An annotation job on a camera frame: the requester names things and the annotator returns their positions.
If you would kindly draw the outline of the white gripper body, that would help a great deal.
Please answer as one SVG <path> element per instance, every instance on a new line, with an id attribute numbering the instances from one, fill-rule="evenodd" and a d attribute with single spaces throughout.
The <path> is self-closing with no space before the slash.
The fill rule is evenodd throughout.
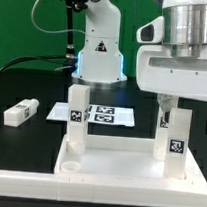
<path id="1" fill-rule="evenodd" d="M 207 102 L 207 46 L 198 58 L 177 58 L 163 45 L 138 49 L 136 81 L 141 90 Z"/>

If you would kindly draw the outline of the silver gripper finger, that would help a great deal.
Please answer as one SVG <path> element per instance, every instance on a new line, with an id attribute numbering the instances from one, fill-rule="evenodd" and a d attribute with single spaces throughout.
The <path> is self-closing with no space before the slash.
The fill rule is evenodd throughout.
<path id="1" fill-rule="evenodd" d="M 162 110 L 163 119 L 165 122 L 169 120 L 170 110 L 173 106 L 173 97 L 171 95 L 157 94 L 157 100 Z"/>

